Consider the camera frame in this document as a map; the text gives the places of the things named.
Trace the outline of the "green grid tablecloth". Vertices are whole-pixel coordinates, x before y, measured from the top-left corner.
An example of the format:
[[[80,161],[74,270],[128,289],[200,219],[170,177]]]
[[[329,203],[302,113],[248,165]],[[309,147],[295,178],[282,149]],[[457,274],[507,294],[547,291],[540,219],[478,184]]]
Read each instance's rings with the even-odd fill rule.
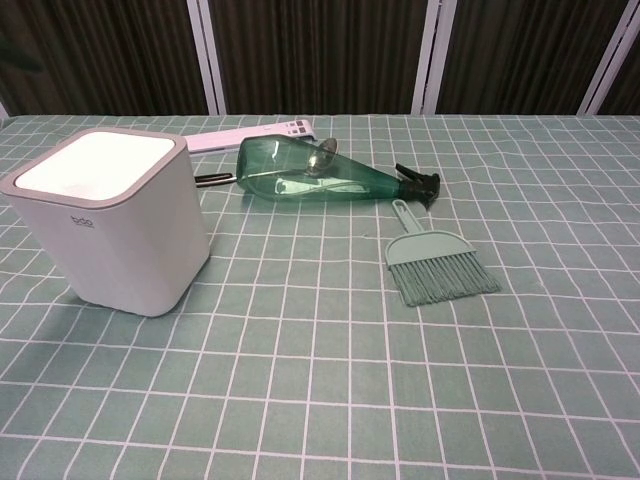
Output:
[[[146,319],[71,291],[0,194],[0,480],[640,480],[640,116],[316,116],[442,178],[501,289],[407,307],[388,202],[200,204]]]

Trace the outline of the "white partition post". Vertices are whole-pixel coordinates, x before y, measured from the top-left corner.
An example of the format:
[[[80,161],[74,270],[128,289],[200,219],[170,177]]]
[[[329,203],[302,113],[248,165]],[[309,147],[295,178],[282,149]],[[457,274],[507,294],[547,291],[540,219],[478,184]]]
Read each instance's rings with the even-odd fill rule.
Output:
[[[457,0],[428,0],[411,103],[412,115],[436,112]]]
[[[227,114],[210,0],[186,0],[208,113]]]
[[[578,115],[599,112],[639,32],[640,0],[628,0],[577,110]]]

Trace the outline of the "white lidded bin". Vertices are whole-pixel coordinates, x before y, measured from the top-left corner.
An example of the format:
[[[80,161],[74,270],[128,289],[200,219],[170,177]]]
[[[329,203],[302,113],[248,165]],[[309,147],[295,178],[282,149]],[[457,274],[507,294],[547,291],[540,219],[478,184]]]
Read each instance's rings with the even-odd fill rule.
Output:
[[[184,137],[79,131],[0,180],[84,301],[147,317],[170,311],[210,257]]]

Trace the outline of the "white flat strip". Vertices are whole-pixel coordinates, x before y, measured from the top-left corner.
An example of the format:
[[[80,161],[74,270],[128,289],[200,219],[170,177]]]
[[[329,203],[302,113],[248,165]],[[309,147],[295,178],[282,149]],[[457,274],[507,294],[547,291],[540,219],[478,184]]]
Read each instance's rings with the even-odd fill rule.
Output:
[[[201,154],[237,150],[246,138],[273,134],[299,139],[317,139],[311,122],[303,119],[192,134],[185,136],[185,140],[190,153]]]

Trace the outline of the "green spray bottle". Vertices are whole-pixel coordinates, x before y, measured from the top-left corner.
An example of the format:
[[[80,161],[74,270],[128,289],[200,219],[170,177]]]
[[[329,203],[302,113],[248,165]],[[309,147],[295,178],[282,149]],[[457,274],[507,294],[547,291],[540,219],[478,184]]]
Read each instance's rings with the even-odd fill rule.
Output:
[[[335,142],[320,145],[280,134],[250,137],[240,144],[238,185],[274,202],[418,201],[429,208],[440,193],[440,176],[401,164],[399,179],[341,155]]]

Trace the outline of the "small green hand brush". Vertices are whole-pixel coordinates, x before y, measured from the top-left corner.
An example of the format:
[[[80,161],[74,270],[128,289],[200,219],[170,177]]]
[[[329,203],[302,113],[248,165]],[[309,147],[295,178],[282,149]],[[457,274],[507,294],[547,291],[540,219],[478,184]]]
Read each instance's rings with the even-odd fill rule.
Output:
[[[393,201],[392,208],[405,233],[389,242],[385,259],[405,305],[417,307],[501,289],[476,249],[461,236],[423,229],[403,200]]]

